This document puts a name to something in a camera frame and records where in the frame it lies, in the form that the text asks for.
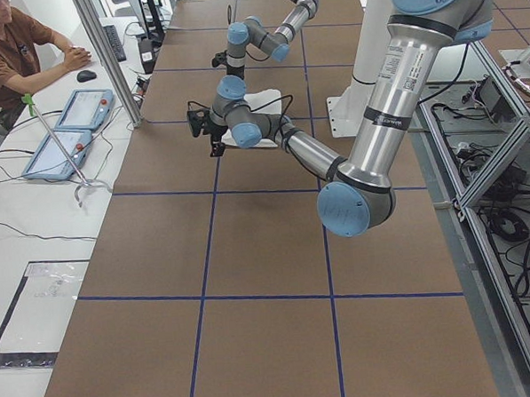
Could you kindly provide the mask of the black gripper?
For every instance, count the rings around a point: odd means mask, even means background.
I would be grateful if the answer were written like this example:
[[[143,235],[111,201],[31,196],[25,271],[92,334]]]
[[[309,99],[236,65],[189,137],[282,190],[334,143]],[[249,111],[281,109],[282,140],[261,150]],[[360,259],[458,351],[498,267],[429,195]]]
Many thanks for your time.
[[[227,131],[227,127],[219,125],[214,121],[209,121],[209,133],[210,133],[210,156],[221,157],[225,153],[225,143],[222,141],[223,136]]]
[[[226,73],[228,75],[235,75],[241,80],[244,79],[244,63],[243,58],[228,57],[226,59]]]

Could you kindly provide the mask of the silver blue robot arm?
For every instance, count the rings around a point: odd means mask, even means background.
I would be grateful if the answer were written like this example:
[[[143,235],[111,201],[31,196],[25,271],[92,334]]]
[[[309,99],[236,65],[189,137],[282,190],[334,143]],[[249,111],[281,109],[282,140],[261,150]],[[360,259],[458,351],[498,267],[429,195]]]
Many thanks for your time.
[[[289,1],[295,4],[295,7],[274,33],[266,30],[262,21],[255,16],[249,16],[241,22],[230,23],[227,29],[227,48],[224,52],[215,55],[211,65],[213,67],[225,65],[228,75],[243,80],[247,48],[250,44],[263,52],[267,59],[283,61],[289,54],[289,44],[302,26],[316,15],[319,8],[319,0]]]
[[[255,17],[230,25],[227,48],[214,58],[227,73],[211,106],[187,113],[190,130],[195,137],[210,137],[214,156],[225,152],[225,134],[243,149],[271,140],[325,181],[317,201],[323,225],[343,237],[364,234],[393,213],[389,170],[439,51],[486,37],[493,0],[390,0],[389,45],[348,157],[301,131],[286,115],[253,111],[245,99],[248,46],[283,60],[296,32],[318,11],[319,0],[290,1],[293,10],[274,33]]]

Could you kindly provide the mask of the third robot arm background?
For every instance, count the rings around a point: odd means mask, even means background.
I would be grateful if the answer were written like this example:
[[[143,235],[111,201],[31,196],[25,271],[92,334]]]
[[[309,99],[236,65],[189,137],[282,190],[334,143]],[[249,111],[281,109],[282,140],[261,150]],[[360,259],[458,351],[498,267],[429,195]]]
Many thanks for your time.
[[[512,78],[530,79],[530,45],[526,49],[500,50],[499,53]]]

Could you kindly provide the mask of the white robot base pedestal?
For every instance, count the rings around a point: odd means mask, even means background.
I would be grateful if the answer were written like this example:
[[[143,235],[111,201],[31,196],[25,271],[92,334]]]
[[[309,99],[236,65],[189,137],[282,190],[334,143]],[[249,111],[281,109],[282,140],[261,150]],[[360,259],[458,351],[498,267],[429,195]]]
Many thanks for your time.
[[[328,98],[328,118],[335,138],[354,137],[359,131],[390,44],[386,24],[392,11],[392,0],[367,0],[365,4],[351,84],[340,97]]]

